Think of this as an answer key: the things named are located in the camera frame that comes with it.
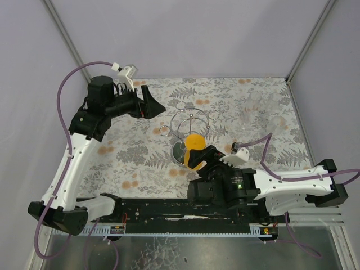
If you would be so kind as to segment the orange plastic wine glass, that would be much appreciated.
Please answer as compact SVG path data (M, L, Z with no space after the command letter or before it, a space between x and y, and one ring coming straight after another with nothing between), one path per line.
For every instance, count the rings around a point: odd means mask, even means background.
M185 141L185 155L184 155L184 164L187 168L190 169L188 166L189 158L190 158L190 151L191 150L203 150L206 146L205 138L197 133L193 133L186 137Z

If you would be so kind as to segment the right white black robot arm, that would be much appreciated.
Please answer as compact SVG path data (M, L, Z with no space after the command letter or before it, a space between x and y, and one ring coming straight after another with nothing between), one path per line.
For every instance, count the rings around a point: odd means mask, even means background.
M348 193L343 184L336 184L329 174L336 171L334 161L323 160L307 170L268 173L243 168L249 150L234 143L229 155L213 145L190 150L188 166L196 168L198 179L189 183L187 198L196 205L219 205L228 209L257 203L272 216L283 215L293 208L314 204L332 207L343 204Z

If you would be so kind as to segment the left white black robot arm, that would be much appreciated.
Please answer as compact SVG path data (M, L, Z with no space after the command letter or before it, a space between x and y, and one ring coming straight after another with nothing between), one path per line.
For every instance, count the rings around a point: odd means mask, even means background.
M79 235L89 221L113 214L119 198L109 193L77 201L84 173L93 153L100 146L111 120L125 114L152 119L165 111L148 86L142 85L142 98L135 90L116 93L109 76L96 76L88 84L87 108L80 109L66 128L69 140L57 173L41 201L33 201L28 213L42 225Z

